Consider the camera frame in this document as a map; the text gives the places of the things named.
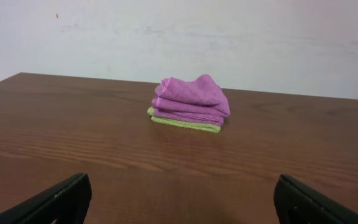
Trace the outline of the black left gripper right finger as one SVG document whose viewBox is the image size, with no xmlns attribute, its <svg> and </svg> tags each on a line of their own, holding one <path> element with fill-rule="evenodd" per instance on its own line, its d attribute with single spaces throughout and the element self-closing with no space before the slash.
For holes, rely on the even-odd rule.
<svg viewBox="0 0 358 224">
<path fill-rule="evenodd" d="M 273 202 L 280 224 L 358 224 L 358 213 L 290 175 L 279 177 Z"/>
</svg>

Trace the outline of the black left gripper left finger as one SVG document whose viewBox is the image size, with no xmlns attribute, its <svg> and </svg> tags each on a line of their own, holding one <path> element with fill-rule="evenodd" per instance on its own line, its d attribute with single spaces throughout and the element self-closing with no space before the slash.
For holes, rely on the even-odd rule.
<svg viewBox="0 0 358 224">
<path fill-rule="evenodd" d="M 87 174 L 75 174 L 0 213 L 0 223 L 83 224 L 92 196 Z"/>
</svg>

